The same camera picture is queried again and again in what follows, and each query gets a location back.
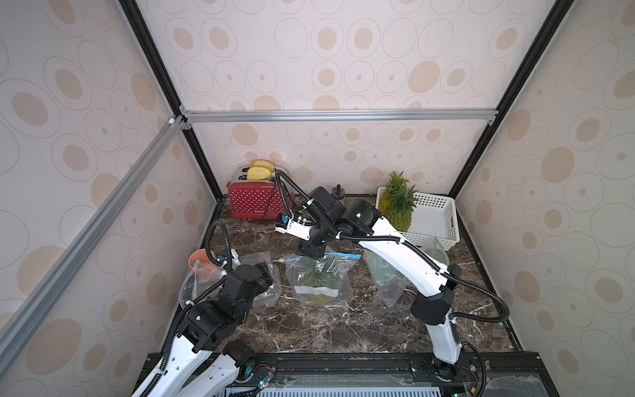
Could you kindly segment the blue-zip bag with pineapple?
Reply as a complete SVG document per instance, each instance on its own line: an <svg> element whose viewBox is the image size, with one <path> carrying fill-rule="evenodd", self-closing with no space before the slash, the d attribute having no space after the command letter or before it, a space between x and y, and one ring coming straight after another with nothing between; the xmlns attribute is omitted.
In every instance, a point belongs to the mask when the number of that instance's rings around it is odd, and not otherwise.
<svg viewBox="0 0 635 397"><path fill-rule="evenodd" d="M361 255L328 251L319 259L285 256L274 260L284 268L291 294L304 305L344 307L352 296L349 271Z"/></svg>

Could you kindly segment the green-zip bag with pineapple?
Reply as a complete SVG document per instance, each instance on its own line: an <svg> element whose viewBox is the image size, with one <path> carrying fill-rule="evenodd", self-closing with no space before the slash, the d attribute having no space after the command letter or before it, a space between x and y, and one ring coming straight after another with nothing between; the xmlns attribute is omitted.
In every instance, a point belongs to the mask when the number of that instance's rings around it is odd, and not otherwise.
<svg viewBox="0 0 635 397"><path fill-rule="evenodd" d="M420 249L428 256L431 256L435 261L445 266L449 265L446 250L437 238L432 238L421 246ZM362 259L369 268L378 294L385 303L385 306L387 308L395 306L409 284L408 278L373 251L365 249L362 253Z"/></svg>

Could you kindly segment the yellow pineapple green crown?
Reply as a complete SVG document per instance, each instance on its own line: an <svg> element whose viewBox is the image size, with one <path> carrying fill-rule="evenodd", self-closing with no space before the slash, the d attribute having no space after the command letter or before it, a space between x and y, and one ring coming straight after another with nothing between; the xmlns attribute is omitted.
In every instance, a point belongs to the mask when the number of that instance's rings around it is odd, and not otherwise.
<svg viewBox="0 0 635 397"><path fill-rule="evenodd" d="M416 193L418 190L414 186L400 185L388 192L390 201L386 218L395 229L400 232L409 230L413 212L416 208Z"/></svg>
<svg viewBox="0 0 635 397"><path fill-rule="evenodd" d="M396 171L392 171L390 173L390 179L385 185L385 191L380 195L379 201L379 210L384 216L388 216L389 214L393 193L407 185L407 183L408 180L403 177L403 172L397 173Z"/></svg>

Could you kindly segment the clear zip-top bag blue slider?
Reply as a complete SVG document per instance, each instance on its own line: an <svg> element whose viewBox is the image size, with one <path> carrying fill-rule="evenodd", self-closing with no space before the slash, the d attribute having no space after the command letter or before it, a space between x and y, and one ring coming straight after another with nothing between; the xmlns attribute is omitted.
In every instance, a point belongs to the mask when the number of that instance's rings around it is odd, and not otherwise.
<svg viewBox="0 0 635 397"><path fill-rule="evenodd" d="M239 259L241 261L241 265L257 265L259 263L264 263L266 265L266 269L272 279L272 285L264 293L256 296L253 306L266 306L270 308L275 307L279 297L282 294L282 283L279 269L271 261L271 255L269 254L269 252L264 251L247 254L244 256L239 256ZM197 298L198 296L203 294L203 292L208 287L211 287L214 283L220 281L221 277L223 276L223 274L221 274L221 276L218 276L218 278L201 278L197 276L197 269L198 263L194 265L194 268L190 268L190 272L186 276L186 279L181 286L179 302L182 308L185 307L185 304L188 301L193 301L194 298Z"/></svg>

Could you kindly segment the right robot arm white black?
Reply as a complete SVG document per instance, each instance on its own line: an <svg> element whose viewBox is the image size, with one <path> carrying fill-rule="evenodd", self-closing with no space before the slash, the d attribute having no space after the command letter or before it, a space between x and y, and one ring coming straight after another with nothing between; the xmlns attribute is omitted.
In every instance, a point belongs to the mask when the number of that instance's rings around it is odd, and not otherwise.
<svg viewBox="0 0 635 397"><path fill-rule="evenodd" d="M387 261L417 288L411 313L428 330L435 376L444 382L455 380L461 343L450 319L456 282L451 280L454 275L448 266L404 238L378 208L361 198L345 206L318 187L305 197L300 210L300 214L279 215L276 220L279 232L302 240L299 254L319 258L330 241L358 243Z"/></svg>

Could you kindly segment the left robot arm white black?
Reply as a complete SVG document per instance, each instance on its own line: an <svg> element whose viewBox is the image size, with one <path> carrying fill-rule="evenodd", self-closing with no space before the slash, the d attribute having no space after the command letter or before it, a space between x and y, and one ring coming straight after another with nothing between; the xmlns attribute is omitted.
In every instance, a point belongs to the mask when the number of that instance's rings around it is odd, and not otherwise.
<svg viewBox="0 0 635 397"><path fill-rule="evenodd" d="M186 304L169 331L164 353L135 396L217 396L232 383L250 380L256 355L239 340L229 342L217 358L195 375L246 321L254 298L273 286L264 262L240 265L218 283L215 299Z"/></svg>

